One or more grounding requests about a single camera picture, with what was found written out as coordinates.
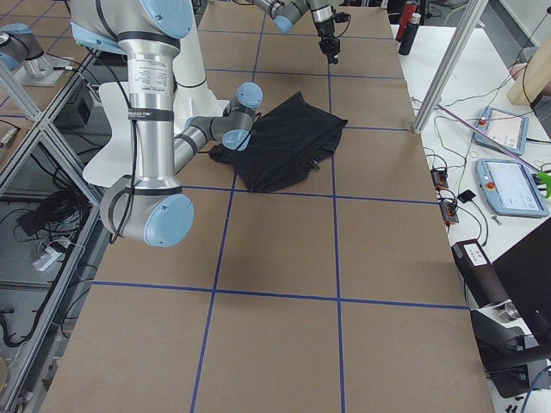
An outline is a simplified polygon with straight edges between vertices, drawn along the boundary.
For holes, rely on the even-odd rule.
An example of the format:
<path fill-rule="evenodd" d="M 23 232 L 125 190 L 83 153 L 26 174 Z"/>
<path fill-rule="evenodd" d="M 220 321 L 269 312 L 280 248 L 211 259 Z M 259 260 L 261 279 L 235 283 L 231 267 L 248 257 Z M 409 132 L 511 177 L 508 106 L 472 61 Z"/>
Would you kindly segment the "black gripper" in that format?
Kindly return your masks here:
<path fill-rule="evenodd" d="M 314 25 L 319 37 L 319 48 L 327 54 L 329 65 L 339 63 L 340 39 L 335 35 L 336 23 L 350 23 L 350 14 L 335 11 L 315 11 Z"/>

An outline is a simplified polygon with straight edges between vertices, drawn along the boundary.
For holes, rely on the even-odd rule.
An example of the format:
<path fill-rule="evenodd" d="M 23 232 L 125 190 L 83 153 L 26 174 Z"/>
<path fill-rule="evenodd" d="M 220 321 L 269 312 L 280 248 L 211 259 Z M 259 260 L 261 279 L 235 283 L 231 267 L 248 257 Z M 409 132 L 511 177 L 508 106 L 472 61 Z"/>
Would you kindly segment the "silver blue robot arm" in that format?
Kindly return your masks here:
<path fill-rule="evenodd" d="M 351 14 L 337 12 L 326 0 L 295 0 L 289 3 L 277 0 L 252 1 L 252 4 L 268 15 L 277 28 L 288 33 L 305 15 L 310 15 L 319 37 L 319 48 L 329 65 L 336 65 L 340 54 L 340 36 L 335 35 L 335 24 L 350 25 Z"/>
<path fill-rule="evenodd" d="M 132 166 L 102 198 L 101 219 L 125 237 L 168 248 L 188 234 L 195 216 L 176 173 L 209 141 L 235 151 L 248 144 L 263 92 L 243 83 L 220 116 L 196 116 L 174 130 L 174 61 L 192 31 L 188 1 L 73 1 L 71 30 L 84 47 L 127 57 L 121 89 L 130 122 Z"/>

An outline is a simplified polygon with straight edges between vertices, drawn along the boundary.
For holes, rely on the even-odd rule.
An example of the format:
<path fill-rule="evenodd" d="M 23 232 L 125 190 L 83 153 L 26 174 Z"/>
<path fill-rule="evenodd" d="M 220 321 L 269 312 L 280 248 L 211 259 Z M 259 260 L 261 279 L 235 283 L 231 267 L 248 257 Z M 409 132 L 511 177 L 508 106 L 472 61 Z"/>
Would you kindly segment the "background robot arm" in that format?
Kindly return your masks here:
<path fill-rule="evenodd" d="M 22 86 L 52 87 L 61 71 L 46 54 L 30 27 L 12 23 L 1 27 L 1 62 Z"/>

